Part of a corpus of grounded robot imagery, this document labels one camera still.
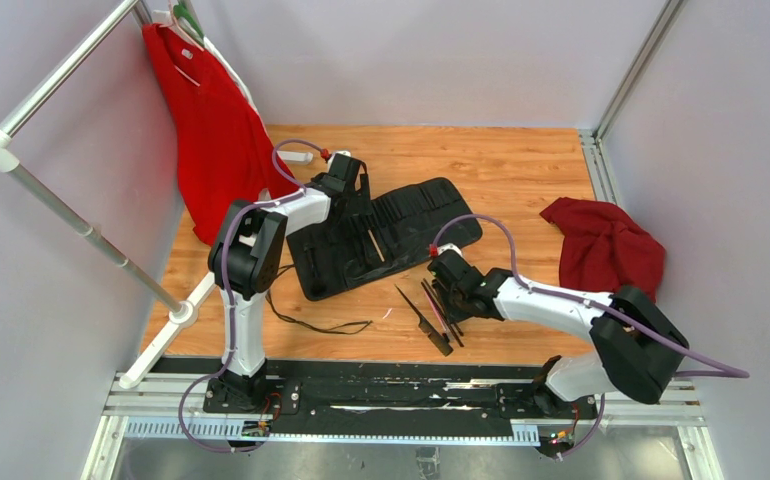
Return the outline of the black angled brush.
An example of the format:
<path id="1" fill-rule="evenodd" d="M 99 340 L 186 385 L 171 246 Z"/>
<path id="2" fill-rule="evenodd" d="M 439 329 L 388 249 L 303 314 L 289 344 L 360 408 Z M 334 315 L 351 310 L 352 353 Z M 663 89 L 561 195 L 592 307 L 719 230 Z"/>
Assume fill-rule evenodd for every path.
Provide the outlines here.
<path id="1" fill-rule="evenodd" d="M 421 287 L 424 290 L 424 292 L 428 292 L 432 296 L 433 300 L 437 304 L 437 307 L 438 307 L 439 311 L 441 312 L 441 315 L 442 315 L 444 321 L 446 322 L 446 324 L 448 326 L 449 333 L 452 336 L 452 340 L 454 340 L 459 347 L 464 347 L 464 343 L 463 343 L 463 340 L 462 340 L 462 331 L 460 330 L 460 328 L 458 326 L 455 326 L 449 320 L 449 317 L 448 317 L 448 315 L 447 315 L 447 313 L 446 313 L 446 311 L 444 309 L 444 306 L 441 303 L 441 301 L 438 299 L 438 297 L 436 295 L 436 292 L 435 292 L 434 288 L 432 287 L 431 283 L 428 280 L 424 279 L 424 280 L 421 281 Z"/>

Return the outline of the black makeup brush roll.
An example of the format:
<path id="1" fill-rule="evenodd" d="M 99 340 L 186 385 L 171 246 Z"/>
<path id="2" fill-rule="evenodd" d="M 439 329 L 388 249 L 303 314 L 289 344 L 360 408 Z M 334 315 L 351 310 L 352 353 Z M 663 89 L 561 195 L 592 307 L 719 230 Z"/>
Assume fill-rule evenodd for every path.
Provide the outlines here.
<path id="1" fill-rule="evenodd" d="M 455 185 L 443 177 L 410 184 L 376 198 L 370 214 L 326 219 L 287 236 L 297 278 L 306 299 L 320 301 L 403 272 L 430 260 L 429 246 L 450 220 L 471 209 Z M 382 264 L 368 236 L 373 230 L 385 252 Z M 311 292 L 306 249 L 314 246 L 326 289 Z"/>

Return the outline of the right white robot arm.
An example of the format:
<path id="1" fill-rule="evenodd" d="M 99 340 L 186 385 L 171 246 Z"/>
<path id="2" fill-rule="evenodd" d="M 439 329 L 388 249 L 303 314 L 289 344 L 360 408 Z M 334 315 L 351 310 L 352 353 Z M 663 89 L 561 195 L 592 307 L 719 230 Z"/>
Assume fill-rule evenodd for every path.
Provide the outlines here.
<path id="1" fill-rule="evenodd" d="M 608 392 L 656 404 L 689 345 L 636 287 L 594 293 L 535 282 L 507 269 L 481 273 L 453 250 L 434 257 L 428 270 L 444 299 L 470 317 L 532 322 L 592 345 L 588 354 L 545 363 L 532 390 L 533 404 L 545 416 Z"/>

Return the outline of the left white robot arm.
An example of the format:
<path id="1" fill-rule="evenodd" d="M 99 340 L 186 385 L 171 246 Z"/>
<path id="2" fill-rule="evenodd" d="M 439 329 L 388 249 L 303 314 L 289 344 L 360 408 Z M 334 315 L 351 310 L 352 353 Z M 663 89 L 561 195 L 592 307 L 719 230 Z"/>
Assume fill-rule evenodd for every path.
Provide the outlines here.
<path id="1" fill-rule="evenodd" d="M 286 237 L 337 216 L 354 197 L 369 197 L 367 167 L 339 151 L 329 156 L 326 172 L 292 193 L 236 200 L 227 210 L 208 259 L 225 313 L 226 346 L 215 378 L 240 411 L 257 412 L 267 400 L 264 305 Z"/>

